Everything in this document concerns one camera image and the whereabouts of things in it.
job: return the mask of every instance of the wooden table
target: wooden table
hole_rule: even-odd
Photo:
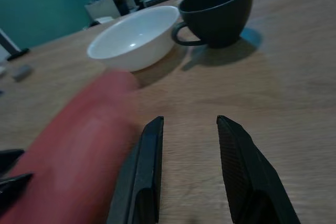
[[[177,5],[181,0],[166,2]],[[254,0],[237,44],[174,46],[135,73],[142,123],[165,116],[160,223],[231,223],[216,116],[241,123],[278,171],[302,223],[336,220],[336,0]],[[0,80],[0,149],[27,147],[105,66],[86,49],[110,24],[32,49]],[[192,38],[188,31],[182,36]]]

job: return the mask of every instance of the cup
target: cup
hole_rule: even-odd
[[[253,0],[183,0],[178,10],[183,22],[172,29],[172,39],[183,46],[208,44],[220,48],[235,43],[243,31]],[[187,26],[197,41],[181,41],[177,34]]]

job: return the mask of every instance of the cup handle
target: cup handle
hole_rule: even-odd
[[[179,33],[180,29],[182,29],[183,27],[187,26],[186,22],[180,22],[178,24],[176,24],[173,27],[172,30],[172,39],[173,41],[175,41],[177,44],[180,44],[182,46],[200,46],[200,45],[204,45],[206,44],[205,42],[201,41],[201,40],[196,40],[196,41],[181,41],[177,38],[177,34]]]

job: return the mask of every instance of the red object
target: red object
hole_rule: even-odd
[[[119,168],[135,137],[127,72],[108,72],[54,118],[10,176],[34,173],[1,224],[103,223]]]

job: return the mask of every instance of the desk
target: desk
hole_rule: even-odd
[[[181,0],[164,4],[177,5]],[[336,0],[254,0],[237,44],[174,46],[135,73],[141,123],[165,116],[161,224],[231,223],[216,116],[241,123],[277,170],[301,223],[336,220]],[[111,25],[33,48],[1,79],[0,149],[26,148],[105,66],[86,49]],[[181,36],[192,39],[183,30]]]

